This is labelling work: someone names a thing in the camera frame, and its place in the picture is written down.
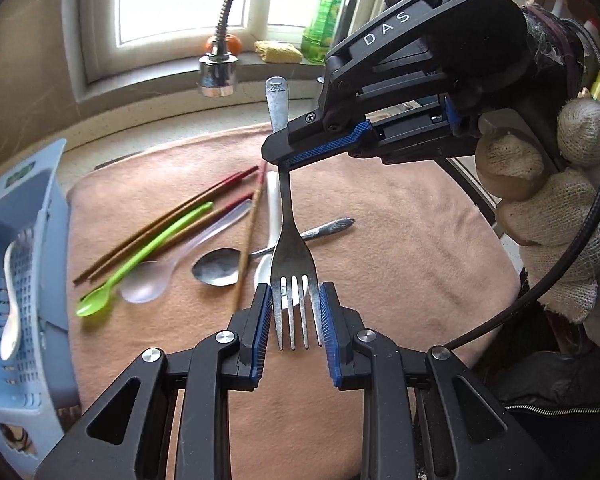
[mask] white glove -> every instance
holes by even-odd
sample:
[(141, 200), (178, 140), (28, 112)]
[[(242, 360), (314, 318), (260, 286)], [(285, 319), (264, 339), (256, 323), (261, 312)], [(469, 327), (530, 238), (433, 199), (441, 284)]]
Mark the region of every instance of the white glove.
[[(558, 117), (557, 141), (572, 167), (555, 174), (536, 139), (512, 128), (482, 136), (475, 153), (483, 186), (503, 199), (496, 218), (520, 245), (531, 286), (562, 256), (593, 202), (600, 180), (600, 103), (588, 97), (567, 103)], [(571, 322), (586, 320), (587, 335), (600, 345), (600, 305), (594, 309), (599, 275), (600, 224), (575, 263), (539, 301)]]

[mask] wall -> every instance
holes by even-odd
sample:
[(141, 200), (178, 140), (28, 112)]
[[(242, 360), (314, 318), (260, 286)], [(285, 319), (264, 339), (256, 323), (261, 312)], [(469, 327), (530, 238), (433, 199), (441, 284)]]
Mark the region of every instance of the wall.
[(61, 0), (0, 6), (0, 162), (80, 120), (64, 54)]

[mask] window frame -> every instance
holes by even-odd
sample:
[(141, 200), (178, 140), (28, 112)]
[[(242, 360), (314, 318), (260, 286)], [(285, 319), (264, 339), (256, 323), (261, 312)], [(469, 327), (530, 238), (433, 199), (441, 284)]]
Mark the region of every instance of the window frame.
[[(354, 24), (368, 21), (375, 1), (358, 0)], [(79, 5), (87, 83), (162, 62), (202, 56), (206, 40), (214, 33), (213, 27), (197, 28), (120, 43), (118, 0), (80, 0)], [(240, 38), (245, 51), (253, 51), (258, 40), (286, 41), (299, 46), (302, 27), (269, 25), (269, 6), (270, 0), (249, 0), (244, 26), (228, 29)], [(357, 16), (367, 18), (356, 20)]]

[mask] chopstick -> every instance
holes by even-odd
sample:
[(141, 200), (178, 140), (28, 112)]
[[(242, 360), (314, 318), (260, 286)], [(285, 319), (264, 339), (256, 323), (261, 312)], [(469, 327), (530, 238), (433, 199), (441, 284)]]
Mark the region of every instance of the chopstick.
[(267, 161), (263, 160), (258, 170), (258, 181), (256, 189), (253, 191), (253, 203), (251, 204), (251, 213), (249, 216), (249, 226), (240, 252), (240, 261), (238, 263), (238, 283), (235, 285), (234, 292), (234, 312), (240, 310), (240, 300), (242, 299), (242, 289), (244, 288), (244, 280), (249, 267), (249, 248), (251, 247), (251, 239), (256, 227), (256, 216), (258, 213), (258, 204), (262, 197), (262, 189), (264, 188), (264, 176), (267, 173)]
[(95, 278), (103, 275), (111, 267), (120, 263), (120, 261), (129, 256), (131, 253), (146, 245), (152, 240), (152, 238), (155, 238), (158, 234), (160, 234), (160, 232), (164, 231), (165, 228), (175, 222), (178, 218), (186, 215), (190, 211), (193, 211), (202, 203), (208, 202), (219, 194), (234, 188), (240, 183), (240, 181), (257, 169), (257, 166), (252, 166), (248, 170), (234, 173), (226, 177), (224, 180), (221, 180), (217, 184), (214, 184), (212, 187), (208, 188), (202, 193), (185, 200), (171, 211), (162, 215), (160, 218), (155, 219), (149, 225), (140, 229), (138, 232), (134, 233), (125, 241), (118, 244), (108, 253), (104, 254), (104, 256), (101, 256), (94, 264), (89, 266), (84, 272), (74, 279), (74, 285), (78, 285), (87, 278), (89, 280), (94, 280)]
[(185, 227), (182, 231), (177, 232), (167, 241), (165, 241), (160, 247), (158, 247), (153, 253), (150, 254), (152, 258), (156, 257), (158, 254), (162, 254), (167, 249), (172, 248), (174, 245), (180, 243), (185, 238), (189, 238), (191, 235), (196, 234), (197, 232), (202, 231), (209, 225), (211, 225), (216, 220), (221, 219), (224, 215), (226, 215), (231, 209), (239, 206), (245, 200), (248, 200), (253, 197), (253, 191), (247, 192), (242, 195), (240, 198), (237, 198), (233, 202), (227, 204), (222, 209), (218, 209), (217, 211), (213, 211), (208, 215), (202, 217), (200, 220), (194, 222), (188, 227)]

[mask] green bottle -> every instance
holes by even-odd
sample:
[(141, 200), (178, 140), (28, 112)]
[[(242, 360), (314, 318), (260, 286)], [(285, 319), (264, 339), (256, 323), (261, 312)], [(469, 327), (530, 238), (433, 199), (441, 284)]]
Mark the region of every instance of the green bottle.
[(311, 25), (302, 34), (300, 51), (307, 61), (324, 64), (341, 6), (342, 0), (320, 0)]

